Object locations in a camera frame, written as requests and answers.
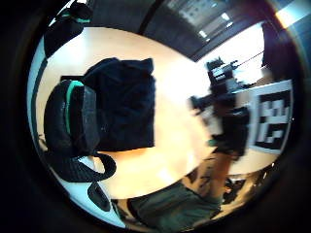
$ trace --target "wooden table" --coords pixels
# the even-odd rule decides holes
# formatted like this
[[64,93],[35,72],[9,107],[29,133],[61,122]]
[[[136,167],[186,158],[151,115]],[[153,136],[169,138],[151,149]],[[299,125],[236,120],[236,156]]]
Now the wooden table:
[[[114,157],[117,172],[103,181],[113,199],[126,199],[160,190],[182,178],[208,157],[210,134],[199,116],[193,116],[188,99],[207,94],[209,81],[203,66],[148,38],[111,28],[85,28],[50,59],[38,91],[38,132],[43,133],[43,110],[52,89],[62,75],[83,75],[98,61],[118,59],[154,60],[155,70],[155,146],[120,152]],[[275,160],[249,151],[242,166],[234,164],[234,174],[265,167]],[[102,170],[94,159],[95,167]]]

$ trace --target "black cloth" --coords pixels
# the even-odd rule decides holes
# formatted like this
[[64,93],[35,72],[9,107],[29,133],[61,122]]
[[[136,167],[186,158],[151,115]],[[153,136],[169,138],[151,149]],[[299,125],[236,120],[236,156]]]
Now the black cloth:
[[81,78],[97,95],[103,128],[97,150],[150,148],[154,143],[156,86],[153,60],[103,59]]
[[218,141],[213,152],[223,152],[243,156],[249,133],[250,113],[246,107],[234,109],[230,116],[222,117],[223,134],[212,135]]

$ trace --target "teal strap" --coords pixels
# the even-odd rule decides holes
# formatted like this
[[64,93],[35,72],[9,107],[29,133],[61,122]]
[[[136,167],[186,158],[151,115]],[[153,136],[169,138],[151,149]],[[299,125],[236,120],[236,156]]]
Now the teal strap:
[[82,18],[79,18],[79,17],[72,17],[70,14],[68,13],[65,13],[63,15],[61,15],[62,17],[70,17],[72,19],[74,19],[76,22],[80,22],[80,23],[83,23],[83,22],[90,22],[90,19],[82,19]]
[[71,97],[73,89],[76,86],[83,86],[83,84],[81,82],[79,82],[79,81],[72,81],[72,82],[70,82],[70,84],[68,86],[68,89],[67,89],[67,93],[66,93],[65,122],[66,122],[66,130],[67,130],[67,133],[69,135],[71,135],[71,132],[70,132],[70,117],[69,117],[69,108],[70,108],[70,99],[71,99],[70,97]]

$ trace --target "strap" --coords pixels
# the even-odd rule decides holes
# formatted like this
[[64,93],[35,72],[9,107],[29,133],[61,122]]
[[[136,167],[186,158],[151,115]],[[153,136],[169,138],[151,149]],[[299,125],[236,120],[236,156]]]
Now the strap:
[[72,91],[73,89],[76,87],[76,86],[83,86],[83,84],[79,81],[72,81],[70,82],[69,86],[68,86],[68,89],[67,89],[67,92],[66,92],[66,108],[65,108],[65,117],[66,117],[66,130],[67,130],[67,133],[69,135],[71,135],[71,131],[70,131],[70,116],[69,116],[69,108],[70,108],[70,100],[71,100],[71,94],[72,94]]
[[65,181],[70,183],[92,183],[106,180],[113,176],[117,170],[115,160],[107,154],[95,153],[105,167],[104,173],[98,173],[80,162],[81,157],[59,157],[52,151],[46,152],[47,160],[55,172]]

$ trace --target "black device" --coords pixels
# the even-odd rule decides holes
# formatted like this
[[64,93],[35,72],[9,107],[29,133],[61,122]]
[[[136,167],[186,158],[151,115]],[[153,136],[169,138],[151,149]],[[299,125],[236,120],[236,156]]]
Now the black device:
[[234,78],[233,71],[238,67],[236,62],[224,64],[220,58],[207,62],[211,93],[200,98],[191,96],[190,104],[213,137],[208,141],[209,146],[218,147],[217,150],[222,152],[236,151],[243,155],[249,111],[245,106],[238,106],[236,101],[236,92],[245,89],[244,83]]
[[215,102],[219,102],[232,109],[234,108],[234,92],[243,89],[245,86],[233,76],[233,70],[238,67],[235,65],[236,62],[237,60],[234,60],[224,64],[219,58],[206,63],[207,74],[211,83],[209,87],[211,94],[203,97],[190,97],[191,106],[193,109],[198,110],[198,115]]

